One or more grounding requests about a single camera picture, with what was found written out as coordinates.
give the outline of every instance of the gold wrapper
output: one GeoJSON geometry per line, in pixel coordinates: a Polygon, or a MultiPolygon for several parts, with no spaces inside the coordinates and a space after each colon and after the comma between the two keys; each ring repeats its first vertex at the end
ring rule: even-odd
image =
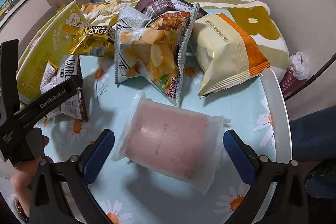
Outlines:
{"type": "Polygon", "coordinates": [[[97,57],[114,56],[114,30],[111,27],[85,27],[76,33],[68,55],[89,55],[97,57]]]}

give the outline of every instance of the blue gripper pad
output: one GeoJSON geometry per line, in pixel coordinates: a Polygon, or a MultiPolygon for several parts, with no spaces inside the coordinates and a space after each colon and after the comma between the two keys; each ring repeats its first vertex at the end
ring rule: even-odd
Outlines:
{"type": "Polygon", "coordinates": [[[248,156],[242,150],[240,144],[233,137],[228,130],[224,133],[223,144],[229,157],[231,158],[234,166],[236,167],[239,176],[245,184],[249,184],[251,187],[256,182],[256,174],[254,165],[249,160],[248,156]]]}
{"type": "Polygon", "coordinates": [[[97,148],[83,166],[83,182],[85,185],[95,182],[101,168],[103,167],[114,146],[114,133],[111,130],[105,130],[107,131],[106,136],[100,141],[97,148]]]}

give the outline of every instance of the pink package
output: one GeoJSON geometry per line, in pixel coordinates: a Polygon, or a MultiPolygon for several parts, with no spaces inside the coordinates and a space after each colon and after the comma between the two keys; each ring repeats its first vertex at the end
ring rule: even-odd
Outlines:
{"type": "Polygon", "coordinates": [[[112,160],[127,157],[192,183],[205,194],[220,164],[224,123],[228,120],[155,103],[143,92],[137,94],[131,109],[112,160]]]}

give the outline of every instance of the floral tablecloth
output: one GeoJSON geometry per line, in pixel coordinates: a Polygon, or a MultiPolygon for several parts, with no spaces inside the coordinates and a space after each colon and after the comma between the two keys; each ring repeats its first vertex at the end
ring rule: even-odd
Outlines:
{"type": "MultiPolygon", "coordinates": [[[[51,140],[45,153],[55,162],[79,155],[105,128],[114,131],[118,139],[138,90],[144,90],[146,97],[153,101],[169,104],[142,77],[129,79],[117,87],[112,58],[82,56],[80,60],[89,121],[81,122],[61,114],[37,124],[51,140]]],[[[199,99],[202,71],[191,55],[187,56],[184,73],[183,108],[231,119],[227,129],[234,129],[257,154],[275,161],[272,119],[258,77],[199,99]]],[[[112,162],[110,158],[111,155],[89,189],[115,224],[224,224],[249,189],[225,151],[221,167],[205,195],[187,183],[148,170],[126,158],[119,162],[112,162]]],[[[273,192],[271,187],[255,220],[260,220],[265,213],[273,192]]]]}

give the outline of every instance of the striped blanket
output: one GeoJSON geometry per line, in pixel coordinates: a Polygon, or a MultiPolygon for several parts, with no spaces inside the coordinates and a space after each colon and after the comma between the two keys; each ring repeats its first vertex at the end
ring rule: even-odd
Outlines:
{"type": "MultiPolygon", "coordinates": [[[[89,23],[95,26],[115,25],[120,6],[124,3],[133,7],[139,0],[106,0],[101,3],[80,5],[89,23]]],[[[270,61],[271,69],[280,81],[289,65],[289,54],[285,41],[277,26],[269,17],[269,7],[259,0],[185,0],[198,2],[210,14],[225,13],[240,25],[257,43],[260,51],[270,61]]]]}

